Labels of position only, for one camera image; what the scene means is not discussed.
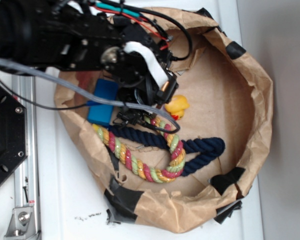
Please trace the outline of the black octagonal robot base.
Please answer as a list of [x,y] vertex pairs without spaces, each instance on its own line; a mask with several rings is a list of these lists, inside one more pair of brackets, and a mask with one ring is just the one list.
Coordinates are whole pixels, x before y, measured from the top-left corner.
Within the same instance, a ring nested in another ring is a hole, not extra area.
[[0,86],[0,186],[27,157],[26,108]]

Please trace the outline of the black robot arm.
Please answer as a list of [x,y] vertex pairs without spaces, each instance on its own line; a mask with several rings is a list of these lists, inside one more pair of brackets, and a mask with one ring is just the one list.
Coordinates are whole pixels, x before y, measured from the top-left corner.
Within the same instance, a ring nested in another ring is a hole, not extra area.
[[[171,52],[155,42],[137,18],[120,9],[115,22],[91,12],[94,3],[66,0],[0,0],[0,70],[38,76],[98,104],[168,118],[160,107],[178,87],[169,71]],[[45,69],[112,74],[123,89],[121,100],[107,100],[49,76]]]

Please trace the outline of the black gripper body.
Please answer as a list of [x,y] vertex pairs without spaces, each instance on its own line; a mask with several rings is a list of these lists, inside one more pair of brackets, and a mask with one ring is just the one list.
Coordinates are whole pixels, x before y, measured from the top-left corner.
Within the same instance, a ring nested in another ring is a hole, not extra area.
[[127,104],[161,108],[179,87],[169,71],[171,51],[160,48],[138,24],[108,24],[101,34],[105,41],[99,61],[119,84],[118,99]]

